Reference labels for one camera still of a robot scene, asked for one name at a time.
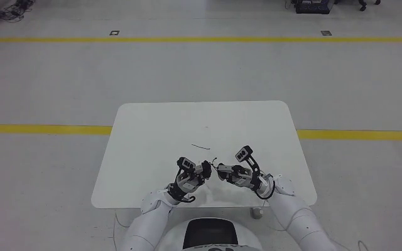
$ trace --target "black wire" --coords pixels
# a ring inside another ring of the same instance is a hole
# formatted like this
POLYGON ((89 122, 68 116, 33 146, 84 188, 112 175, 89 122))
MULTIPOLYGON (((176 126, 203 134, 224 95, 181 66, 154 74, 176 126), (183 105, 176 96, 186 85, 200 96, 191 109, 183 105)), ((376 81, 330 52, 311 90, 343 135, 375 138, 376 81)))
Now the black wire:
POLYGON ((191 203, 191 202, 195 201, 195 197, 194 197, 194 196, 191 196, 191 197, 189 198, 189 200, 178 200, 178 199, 175 199, 175 200, 180 201, 180 202, 183 202, 183 203, 191 203))
POLYGON ((268 195, 268 197, 261 197, 261 195, 259 195, 258 193, 257 193, 257 191, 254 191, 255 193, 256 193, 256 195, 258 196, 258 198, 260 198, 260 199, 262 199, 262 200, 268 200, 270 197, 272 197, 272 195, 274 194, 274 191, 275 191, 275 181, 273 181, 273 185, 272 185, 272 191, 271 191, 271 193, 268 195))

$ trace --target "gray floor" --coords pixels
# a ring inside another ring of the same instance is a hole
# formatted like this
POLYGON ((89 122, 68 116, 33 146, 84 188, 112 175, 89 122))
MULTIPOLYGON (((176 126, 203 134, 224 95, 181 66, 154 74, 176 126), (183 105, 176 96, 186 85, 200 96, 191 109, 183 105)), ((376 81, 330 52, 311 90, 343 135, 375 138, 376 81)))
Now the gray floor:
MULTIPOLYGON (((3 37, 402 36, 402 2, 296 15, 280 0, 38 1, 3 37)), ((0 124, 111 125, 126 102, 285 101, 298 129, 402 130, 399 43, 1 43, 0 124)), ((0 135, 0 250, 112 250, 113 210, 90 204, 107 136, 0 135)), ((336 241, 400 250, 402 143, 302 141, 336 241)), ((128 224, 135 210, 119 210, 128 224)), ((176 211, 169 223, 224 216, 266 250, 298 250, 243 209, 176 211)), ((117 238, 124 229, 118 228, 117 238)))

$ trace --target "yellow floor line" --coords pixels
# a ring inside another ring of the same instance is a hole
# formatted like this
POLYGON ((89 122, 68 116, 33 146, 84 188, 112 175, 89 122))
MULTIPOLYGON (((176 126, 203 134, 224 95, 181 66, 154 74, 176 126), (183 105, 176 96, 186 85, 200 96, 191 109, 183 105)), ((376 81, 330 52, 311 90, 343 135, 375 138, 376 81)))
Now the yellow floor line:
MULTIPOLYGON (((7 125, 0 134, 110 135, 111 126, 100 125, 7 125)), ((297 130, 299 139, 402 141, 402 131, 297 130)))
POLYGON ((0 43, 402 43, 402 37, 147 37, 147 38, 0 38, 0 43))
POLYGON ((99 125, 1 125, 2 134, 110 135, 111 126, 99 125))

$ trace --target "white table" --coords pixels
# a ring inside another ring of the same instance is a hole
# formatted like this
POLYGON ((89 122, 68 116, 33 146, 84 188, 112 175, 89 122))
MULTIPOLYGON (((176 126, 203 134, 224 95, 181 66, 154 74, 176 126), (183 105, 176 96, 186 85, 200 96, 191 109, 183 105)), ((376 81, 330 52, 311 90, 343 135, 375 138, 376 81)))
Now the white table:
MULTIPOLYGON (((179 157, 228 165, 243 146, 265 173, 289 177, 307 204, 317 200, 290 116, 281 101, 124 104, 119 108, 92 194, 96 208, 139 208, 150 191, 175 180, 179 157), (210 148, 201 149, 193 146, 210 148)), ((215 170, 185 207, 261 206, 249 189, 215 170)))

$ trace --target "white robot body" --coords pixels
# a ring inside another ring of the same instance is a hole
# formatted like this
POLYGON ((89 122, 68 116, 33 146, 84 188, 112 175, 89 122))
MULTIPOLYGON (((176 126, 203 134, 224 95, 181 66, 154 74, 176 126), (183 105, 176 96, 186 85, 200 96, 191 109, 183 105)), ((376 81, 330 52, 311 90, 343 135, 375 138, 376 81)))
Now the white robot body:
MULTIPOLYGON (((251 168, 220 163, 218 176, 222 180, 247 187, 266 200, 279 224, 293 237, 302 251, 335 251, 336 246, 325 233, 308 205, 295 196, 290 179, 273 177, 260 171, 251 156, 253 150, 243 147, 237 154, 239 162, 246 161, 251 168)), ((211 175, 211 164, 204 161, 196 166, 181 157, 177 164, 176 181, 164 190, 148 194, 141 205, 142 215, 134 219, 126 232, 120 251, 255 251, 262 250, 257 236, 242 225, 221 218, 198 218, 173 227, 162 239, 168 217, 179 203, 191 203, 186 198, 205 183, 211 175)))

